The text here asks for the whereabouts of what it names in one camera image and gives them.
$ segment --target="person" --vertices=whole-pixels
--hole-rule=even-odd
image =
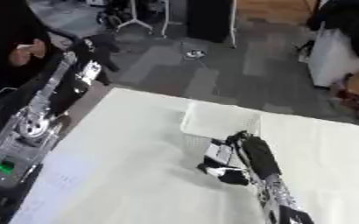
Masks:
[[[25,0],[0,0],[0,90],[21,87],[58,50]]]

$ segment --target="green display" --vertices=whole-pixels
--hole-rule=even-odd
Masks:
[[[13,171],[13,168],[15,168],[15,164],[13,164],[10,161],[3,161],[0,164],[0,172],[3,174],[7,174],[7,175],[11,174]]]

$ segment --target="gray carpet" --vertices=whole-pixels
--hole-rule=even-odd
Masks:
[[[86,36],[102,28],[95,23],[99,9],[82,4],[32,2],[48,24]],[[302,28],[263,21],[242,21],[237,49],[228,44],[185,38],[184,25],[171,25],[168,39],[148,35],[144,28],[126,27],[117,34],[122,51],[112,56],[121,68],[111,73],[117,85],[137,90],[193,98],[245,108],[358,123],[350,113],[334,108],[326,90],[315,89],[306,65],[293,54],[293,45],[307,39]],[[201,49],[200,60],[183,53]]]

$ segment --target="shoe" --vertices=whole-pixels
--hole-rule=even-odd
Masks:
[[[192,50],[191,52],[187,52],[186,58],[189,60],[197,60],[206,56],[206,53],[201,50]]]

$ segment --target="black jacket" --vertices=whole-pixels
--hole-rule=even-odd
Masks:
[[[329,0],[309,18],[307,25],[317,31],[322,22],[326,29],[339,29],[349,36],[359,57],[359,0]]]
[[[46,43],[46,56],[32,58],[26,66],[16,67],[9,62],[10,53],[20,44],[32,44],[34,39]],[[0,0],[0,82],[18,87],[40,72],[53,46],[46,28],[25,0]]]

